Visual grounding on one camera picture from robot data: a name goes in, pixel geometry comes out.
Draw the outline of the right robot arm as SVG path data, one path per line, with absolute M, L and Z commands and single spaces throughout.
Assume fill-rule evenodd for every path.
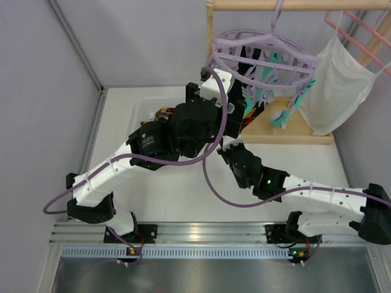
M 263 165 L 242 142 L 217 152 L 240 188 L 293 209 L 285 224 L 288 234 L 357 234 L 372 244 L 390 244 L 390 198 L 379 184 L 364 189 L 318 184 Z

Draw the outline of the brown argyle sock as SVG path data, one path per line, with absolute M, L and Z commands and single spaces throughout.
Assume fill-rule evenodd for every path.
M 140 122 L 140 125 L 143 126 L 153 121 L 169 120 L 174 115 L 174 112 L 175 109 L 173 107 L 162 107 L 152 115 L 152 118 Z

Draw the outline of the purple round clip hanger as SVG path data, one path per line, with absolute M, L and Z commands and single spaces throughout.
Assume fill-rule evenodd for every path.
M 315 78 L 317 57 L 276 33 L 282 4 L 277 1 L 266 31 L 232 29 L 213 37 L 208 63 L 240 81 L 252 103 L 267 103 L 275 93 L 294 96 Z

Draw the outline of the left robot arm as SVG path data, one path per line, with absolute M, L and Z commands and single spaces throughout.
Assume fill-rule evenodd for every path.
M 190 82 L 186 85 L 185 102 L 159 110 L 154 120 L 143 122 L 117 151 L 89 172 L 68 174 L 67 190 L 72 192 L 72 198 L 67 202 L 67 215 L 92 225 L 104 223 L 119 236 L 137 234 L 136 216 L 115 200 L 115 188 L 161 167 L 186 165 L 199 156 L 206 144 L 221 141 L 223 136 L 236 138 L 246 109 L 241 83 L 234 81 L 224 90 L 225 120 L 217 82 Z

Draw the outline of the red yellow argyle sock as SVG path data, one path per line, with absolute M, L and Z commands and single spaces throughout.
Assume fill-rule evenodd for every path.
M 264 110 L 265 107 L 263 104 L 261 104 L 261 106 L 255 105 L 250 112 L 243 117 L 240 131 L 243 131 L 249 126 Z

